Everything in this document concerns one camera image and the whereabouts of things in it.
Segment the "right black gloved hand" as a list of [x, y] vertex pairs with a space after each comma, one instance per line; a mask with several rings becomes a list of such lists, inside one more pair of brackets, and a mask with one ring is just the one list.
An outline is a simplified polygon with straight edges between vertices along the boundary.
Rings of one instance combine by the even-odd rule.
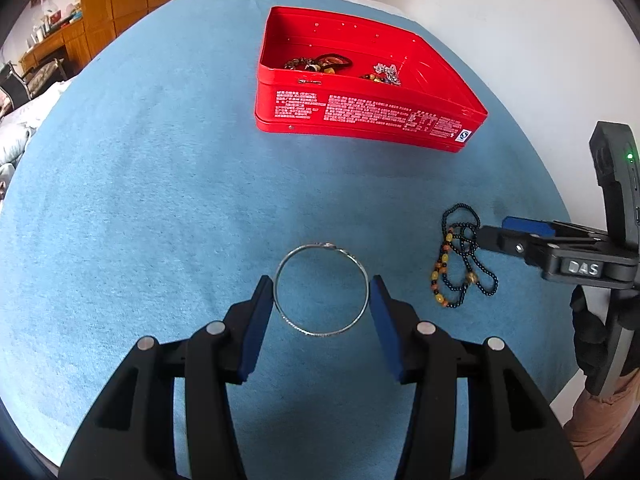
[[588, 309], [580, 285], [572, 292], [570, 307], [575, 356], [586, 375], [586, 389], [601, 399], [612, 396], [617, 379], [639, 368], [639, 292], [613, 290], [605, 323]]

